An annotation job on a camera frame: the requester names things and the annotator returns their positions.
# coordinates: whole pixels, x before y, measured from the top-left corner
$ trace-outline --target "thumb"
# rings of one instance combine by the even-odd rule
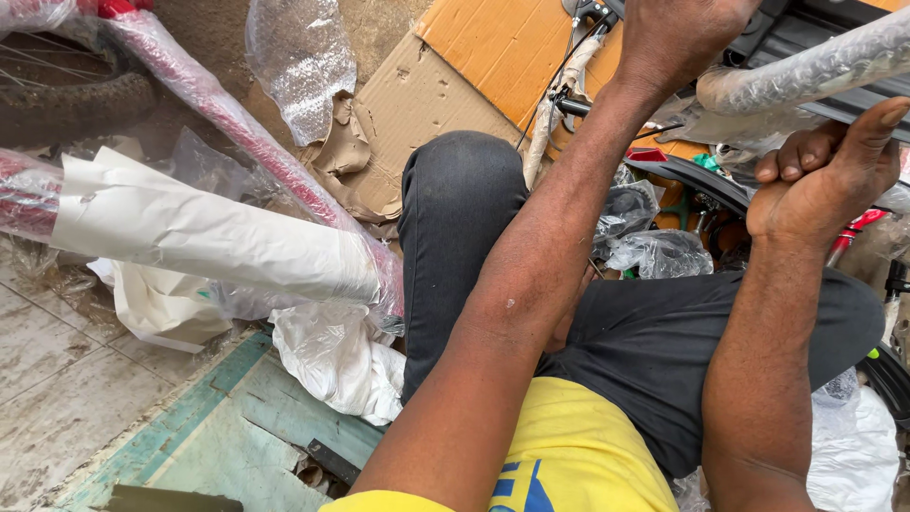
[[[848,169],[869,169],[891,140],[901,119],[910,111],[910,97],[892,97],[856,118],[847,129],[836,159]]]

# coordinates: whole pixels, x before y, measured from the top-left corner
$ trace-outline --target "black jeans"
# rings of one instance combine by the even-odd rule
[[[528,192],[518,153],[469,131],[414,151],[402,182],[407,401],[439,360],[480,267]],[[689,475],[702,458],[704,377],[742,277],[592,282],[566,347],[544,354],[536,375],[573,381],[616,404],[665,475]],[[858,363],[884,329],[872,289],[826,269],[809,348],[813,390]]]

